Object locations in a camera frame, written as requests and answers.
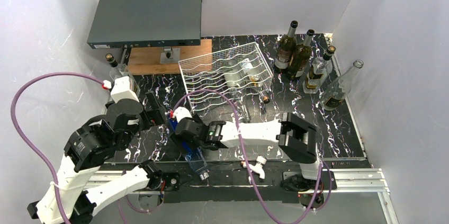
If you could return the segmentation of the aluminium rail frame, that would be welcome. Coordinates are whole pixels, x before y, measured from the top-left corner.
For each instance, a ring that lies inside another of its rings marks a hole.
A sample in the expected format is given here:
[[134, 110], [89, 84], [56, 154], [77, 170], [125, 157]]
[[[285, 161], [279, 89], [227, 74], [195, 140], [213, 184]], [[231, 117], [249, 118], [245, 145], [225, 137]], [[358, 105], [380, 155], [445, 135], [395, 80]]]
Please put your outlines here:
[[[380, 168], [326, 168], [320, 181], [299, 182], [299, 167], [287, 162], [268, 162], [263, 168], [265, 179], [255, 176], [257, 188], [265, 201], [294, 203], [297, 198], [316, 193], [377, 193], [383, 204], [387, 223], [398, 223], [390, 190]], [[214, 163], [214, 175], [201, 180], [180, 163], [166, 172], [149, 188], [135, 189], [129, 194], [162, 195], [164, 203], [200, 201], [257, 201], [258, 197], [246, 169], [237, 162]]]

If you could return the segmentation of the tall clear bottle black label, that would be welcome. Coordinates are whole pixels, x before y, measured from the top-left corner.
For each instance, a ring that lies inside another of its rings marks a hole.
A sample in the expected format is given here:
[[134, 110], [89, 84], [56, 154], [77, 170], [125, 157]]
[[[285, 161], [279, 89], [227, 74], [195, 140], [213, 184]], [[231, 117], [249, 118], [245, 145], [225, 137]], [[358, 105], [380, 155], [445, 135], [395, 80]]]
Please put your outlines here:
[[362, 60], [355, 60], [347, 72], [331, 82], [319, 100], [324, 110], [332, 111], [343, 103], [352, 89], [353, 79], [363, 66]]

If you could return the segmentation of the clear bottle copper cap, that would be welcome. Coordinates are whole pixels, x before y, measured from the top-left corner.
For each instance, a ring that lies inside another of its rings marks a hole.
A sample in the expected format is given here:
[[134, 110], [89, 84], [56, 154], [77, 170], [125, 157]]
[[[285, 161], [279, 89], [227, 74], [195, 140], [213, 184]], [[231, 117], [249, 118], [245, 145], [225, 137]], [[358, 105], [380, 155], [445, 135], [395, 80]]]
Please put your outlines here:
[[258, 93], [264, 104], [268, 104], [271, 99], [269, 88], [266, 85], [267, 77], [264, 76], [263, 64], [257, 58], [244, 58], [240, 65], [244, 79], [249, 82], [249, 86]]

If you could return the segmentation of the blue square glass bottle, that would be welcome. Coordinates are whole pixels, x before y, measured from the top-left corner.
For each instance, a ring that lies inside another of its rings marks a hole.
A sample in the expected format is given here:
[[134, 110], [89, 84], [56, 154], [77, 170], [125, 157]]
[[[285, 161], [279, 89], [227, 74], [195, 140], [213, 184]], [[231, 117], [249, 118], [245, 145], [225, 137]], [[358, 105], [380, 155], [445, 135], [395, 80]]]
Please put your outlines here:
[[[169, 137], [171, 139], [171, 119], [168, 119], [168, 127], [170, 130]], [[204, 159], [201, 148], [189, 151], [188, 154], [182, 154], [182, 156], [188, 162], [190, 168], [200, 177], [202, 181], [209, 177], [208, 165]]]

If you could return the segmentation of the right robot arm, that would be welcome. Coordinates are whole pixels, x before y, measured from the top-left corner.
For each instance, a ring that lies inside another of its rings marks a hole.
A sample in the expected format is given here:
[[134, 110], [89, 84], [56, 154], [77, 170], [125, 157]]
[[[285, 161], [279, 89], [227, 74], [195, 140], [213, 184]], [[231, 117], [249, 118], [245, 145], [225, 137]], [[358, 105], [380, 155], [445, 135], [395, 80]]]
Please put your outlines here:
[[293, 113], [283, 113], [281, 118], [269, 122], [236, 124], [213, 121], [205, 124], [186, 108], [177, 108], [171, 116], [171, 139], [184, 149], [218, 150], [246, 146], [278, 145], [290, 160], [300, 165], [301, 175], [316, 180], [319, 170], [316, 127]]

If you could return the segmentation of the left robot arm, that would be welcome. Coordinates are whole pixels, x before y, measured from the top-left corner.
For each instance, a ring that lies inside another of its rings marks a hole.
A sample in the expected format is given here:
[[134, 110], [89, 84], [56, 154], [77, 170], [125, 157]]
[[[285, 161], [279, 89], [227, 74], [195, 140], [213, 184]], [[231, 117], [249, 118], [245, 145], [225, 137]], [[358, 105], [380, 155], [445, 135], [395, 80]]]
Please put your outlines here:
[[166, 122], [165, 108], [153, 91], [147, 91], [139, 101], [110, 101], [106, 108], [104, 115], [77, 129], [64, 147], [57, 179], [63, 210], [71, 223], [90, 223], [119, 198], [161, 184], [162, 170], [146, 160], [117, 179], [86, 189], [91, 176], [117, 151], [125, 150], [136, 134]]

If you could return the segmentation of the grey metal stand bracket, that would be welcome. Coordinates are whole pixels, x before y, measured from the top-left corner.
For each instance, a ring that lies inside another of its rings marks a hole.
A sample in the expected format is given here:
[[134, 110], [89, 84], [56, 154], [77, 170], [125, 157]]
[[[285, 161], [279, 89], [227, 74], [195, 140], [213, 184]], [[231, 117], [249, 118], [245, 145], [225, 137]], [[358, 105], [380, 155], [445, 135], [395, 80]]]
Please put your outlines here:
[[161, 64], [172, 64], [179, 62], [180, 48], [163, 47], [163, 52], [160, 54]]

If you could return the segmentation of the grey rack-mount device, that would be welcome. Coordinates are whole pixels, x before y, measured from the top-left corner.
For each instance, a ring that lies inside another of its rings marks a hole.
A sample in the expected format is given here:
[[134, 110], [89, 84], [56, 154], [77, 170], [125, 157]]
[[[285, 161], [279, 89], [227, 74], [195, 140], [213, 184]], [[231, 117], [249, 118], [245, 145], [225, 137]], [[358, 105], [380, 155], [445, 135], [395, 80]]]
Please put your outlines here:
[[87, 44], [93, 49], [198, 46], [202, 0], [99, 0]]

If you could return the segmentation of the wooden board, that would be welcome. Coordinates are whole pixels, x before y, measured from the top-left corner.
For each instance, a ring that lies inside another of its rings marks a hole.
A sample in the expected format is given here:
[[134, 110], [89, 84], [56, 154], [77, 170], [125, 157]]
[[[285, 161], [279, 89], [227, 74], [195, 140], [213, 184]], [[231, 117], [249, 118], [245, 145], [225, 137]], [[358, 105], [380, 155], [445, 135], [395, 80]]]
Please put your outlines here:
[[212, 52], [212, 40], [202, 39], [199, 46], [132, 48], [128, 68], [133, 75], [179, 74], [180, 60]]

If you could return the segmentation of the white faucet tap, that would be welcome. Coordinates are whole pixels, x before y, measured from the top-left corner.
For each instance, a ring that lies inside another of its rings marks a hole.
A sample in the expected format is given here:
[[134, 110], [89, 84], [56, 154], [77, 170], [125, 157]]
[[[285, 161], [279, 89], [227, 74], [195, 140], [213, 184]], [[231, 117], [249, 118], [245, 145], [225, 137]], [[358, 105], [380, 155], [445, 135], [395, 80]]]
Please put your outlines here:
[[241, 165], [243, 168], [249, 168], [252, 173], [259, 175], [260, 179], [264, 179], [265, 171], [264, 171], [263, 167], [266, 164], [266, 162], [267, 162], [267, 159], [264, 156], [258, 155], [255, 160], [255, 164], [247, 165], [246, 162], [244, 160], [242, 160]]

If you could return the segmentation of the dark green wine bottle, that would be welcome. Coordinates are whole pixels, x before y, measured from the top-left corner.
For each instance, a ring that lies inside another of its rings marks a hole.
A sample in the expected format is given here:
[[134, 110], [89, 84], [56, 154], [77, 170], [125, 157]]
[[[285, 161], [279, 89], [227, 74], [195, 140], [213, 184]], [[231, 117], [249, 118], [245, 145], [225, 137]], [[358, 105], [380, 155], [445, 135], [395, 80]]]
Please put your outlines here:
[[277, 49], [276, 58], [274, 60], [274, 70], [278, 73], [284, 72], [291, 60], [295, 47], [297, 45], [297, 38], [295, 36], [298, 22], [291, 21], [288, 33], [281, 37]]

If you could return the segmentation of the square clear bottle gold label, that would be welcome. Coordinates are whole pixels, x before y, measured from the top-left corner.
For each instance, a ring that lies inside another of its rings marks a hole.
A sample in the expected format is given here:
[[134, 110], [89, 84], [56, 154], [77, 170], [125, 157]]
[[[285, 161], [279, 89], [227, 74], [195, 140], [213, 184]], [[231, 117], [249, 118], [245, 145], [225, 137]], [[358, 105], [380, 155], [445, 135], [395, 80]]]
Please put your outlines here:
[[321, 88], [325, 79], [333, 70], [331, 59], [335, 51], [334, 46], [329, 46], [322, 57], [317, 57], [312, 61], [303, 82], [304, 93], [315, 94]]

